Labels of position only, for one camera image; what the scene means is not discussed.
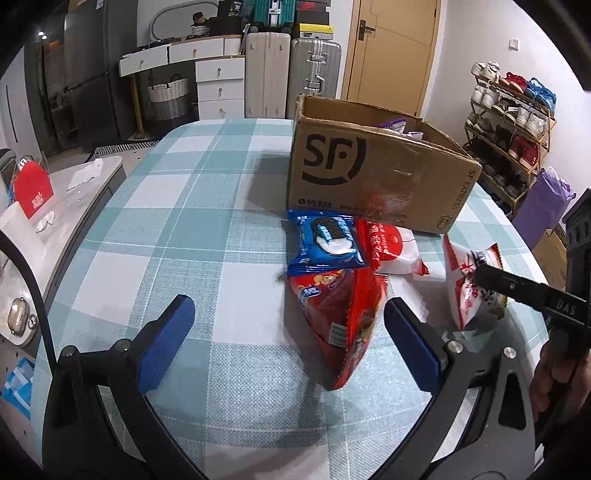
drawer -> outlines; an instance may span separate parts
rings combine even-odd
[[[225,37],[223,39],[223,54],[238,55],[240,53],[240,47],[242,45],[242,37]]]
[[[244,57],[196,61],[195,78],[198,82],[243,79]]]
[[[170,63],[223,56],[223,38],[204,38],[173,43],[168,49]]]
[[[199,102],[199,119],[244,118],[244,99]]]
[[[200,102],[236,98],[244,98],[244,80],[218,80],[197,84],[197,100]]]
[[[127,55],[119,61],[119,75],[124,77],[131,73],[153,69],[168,63],[168,45],[149,48]]]

hand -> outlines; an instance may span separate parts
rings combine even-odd
[[[555,361],[552,358],[550,341],[546,342],[540,352],[540,361],[535,367],[534,378],[530,385],[531,407],[534,412],[534,421],[537,421],[540,413],[550,406],[548,394],[552,389],[553,380],[568,383],[573,368],[576,366],[574,359]],[[587,351],[585,359],[577,368],[573,377],[571,391],[564,404],[561,416],[557,419],[559,424],[570,422],[579,413],[587,396],[591,391],[591,351]]]

wooden door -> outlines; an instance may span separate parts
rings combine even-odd
[[[437,36],[437,3],[361,0],[351,32],[355,48],[347,100],[418,114]]]

table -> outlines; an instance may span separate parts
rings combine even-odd
[[[116,155],[104,159],[99,177],[67,191],[74,173],[85,167],[85,164],[76,165],[52,173],[50,181],[54,194],[30,218],[30,223],[34,226],[48,212],[55,212],[54,224],[48,225],[38,234],[45,245],[46,255],[41,265],[35,269],[35,279],[48,309],[77,247],[113,192],[125,180],[122,159]],[[41,339],[40,333],[27,328],[22,336],[14,336],[6,323],[12,301],[21,296],[33,306],[21,274],[9,262],[4,275],[0,277],[0,334],[21,347],[33,341],[27,353],[35,356]]]
[[[285,215],[291,135],[291,121],[273,119],[201,121],[168,134],[86,235],[49,313],[57,352],[70,343],[90,351],[133,338],[177,293],[195,300],[195,324],[148,398],[212,479],[366,479],[430,398],[381,320],[349,382],[324,388],[328,370],[285,284],[297,250]],[[479,186],[450,237],[474,248],[496,241],[510,270],[544,281]],[[389,295],[402,295],[419,318],[469,349],[496,352],[510,342],[531,377],[547,338],[541,315],[512,301],[497,325],[457,332],[441,237],[417,241],[431,275],[391,277]],[[41,347],[32,406],[38,450],[49,385]],[[121,443],[137,455],[108,391],[103,399]]]

door lock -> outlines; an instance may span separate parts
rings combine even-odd
[[[365,31],[368,30],[370,32],[375,32],[375,28],[368,27],[365,23],[365,20],[359,22],[359,41],[363,41],[365,39]]]

